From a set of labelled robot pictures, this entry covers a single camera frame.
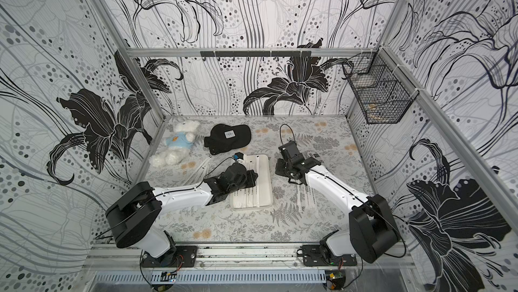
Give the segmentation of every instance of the metal grille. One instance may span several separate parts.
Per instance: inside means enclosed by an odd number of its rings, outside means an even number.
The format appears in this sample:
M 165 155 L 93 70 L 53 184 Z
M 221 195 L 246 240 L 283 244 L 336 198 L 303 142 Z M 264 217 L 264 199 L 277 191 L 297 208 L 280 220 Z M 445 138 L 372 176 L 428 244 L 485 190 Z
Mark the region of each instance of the metal grille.
M 324 270 L 242 270 L 242 271 L 184 271 L 175 282 L 161 282 L 162 271 L 154 270 L 152 284 L 254 284 L 254 283 L 325 283 Z M 95 276 L 96 283 L 147 284 L 138 271 L 101 271 Z
M 376 54 L 351 59 L 354 67 L 342 66 L 345 79 L 368 124 L 398 123 L 412 103 L 393 71 Z

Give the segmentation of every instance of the patterned wall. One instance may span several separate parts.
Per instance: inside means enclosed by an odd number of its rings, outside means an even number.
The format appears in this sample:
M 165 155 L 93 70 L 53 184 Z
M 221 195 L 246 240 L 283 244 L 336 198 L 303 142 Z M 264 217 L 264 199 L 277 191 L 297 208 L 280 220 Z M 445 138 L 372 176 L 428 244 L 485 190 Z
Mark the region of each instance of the patterned wall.
M 131 47 L 374 47 L 395 0 L 106 0 Z
M 409 0 L 390 47 L 518 198 L 518 0 Z
M 517 0 L 407 0 L 389 47 L 516 197 Z M 518 290 L 518 237 L 414 103 L 350 125 L 427 290 Z
M 427 291 L 518 289 L 518 237 L 416 103 L 392 125 L 355 104 L 349 125 Z
M 157 126 L 87 0 L 0 0 L 0 288 L 72 288 Z
M 105 1 L 131 47 L 201 49 L 375 47 L 395 2 Z M 179 57 L 160 68 L 148 59 L 142 67 L 156 69 L 148 80 L 166 115 L 345 114 L 353 97 L 340 67 L 346 59 Z
M 341 114 L 354 95 L 341 64 L 358 57 L 140 59 L 163 112 L 183 115 Z

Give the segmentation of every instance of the black wire basket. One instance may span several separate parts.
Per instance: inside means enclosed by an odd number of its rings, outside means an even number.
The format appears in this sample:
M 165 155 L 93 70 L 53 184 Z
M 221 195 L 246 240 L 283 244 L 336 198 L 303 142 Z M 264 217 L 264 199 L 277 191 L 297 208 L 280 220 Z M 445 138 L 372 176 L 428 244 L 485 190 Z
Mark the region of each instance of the black wire basket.
M 376 54 L 358 55 L 351 61 L 354 67 L 342 65 L 343 73 L 367 124 L 398 123 L 413 99 L 393 71 Z

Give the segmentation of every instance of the teddy bear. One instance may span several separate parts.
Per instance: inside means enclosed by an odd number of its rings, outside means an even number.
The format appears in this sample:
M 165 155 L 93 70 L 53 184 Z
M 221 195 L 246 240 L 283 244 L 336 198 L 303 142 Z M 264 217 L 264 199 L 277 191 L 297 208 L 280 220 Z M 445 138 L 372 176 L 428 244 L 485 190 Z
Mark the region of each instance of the teddy bear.
M 191 152 L 198 126 L 199 122 L 194 120 L 177 123 L 173 127 L 173 135 L 165 140 L 165 150 L 151 156 L 149 164 L 153 167 L 162 167 L 181 162 Z

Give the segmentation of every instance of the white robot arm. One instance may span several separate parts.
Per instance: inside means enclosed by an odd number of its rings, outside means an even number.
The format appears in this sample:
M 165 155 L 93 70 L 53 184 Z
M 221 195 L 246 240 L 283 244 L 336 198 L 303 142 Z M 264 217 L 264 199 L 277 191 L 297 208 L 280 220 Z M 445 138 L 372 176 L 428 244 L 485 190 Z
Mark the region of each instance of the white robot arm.
M 387 201 L 355 190 L 334 176 L 313 157 L 304 158 L 295 141 L 279 147 L 282 158 L 277 160 L 275 173 L 308 185 L 322 193 L 341 211 L 349 215 L 349 232 L 333 232 L 321 240 L 322 257 L 332 259 L 345 254 L 358 254 L 374 263 L 396 244 L 401 235 L 397 230 Z
M 237 153 L 234 159 L 242 159 Z M 188 206 L 212 205 L 240 189 L 255 186 L 257 174 L 233 163 L 223 173 L 201 183 L 153 189 L 148 182 L 134 185 L 107 211 L 106 218 L 118 248 L 139 247 L 159 266 L 172 263 L 176 247 L 172 237 L 153 225 L 159 215 Z

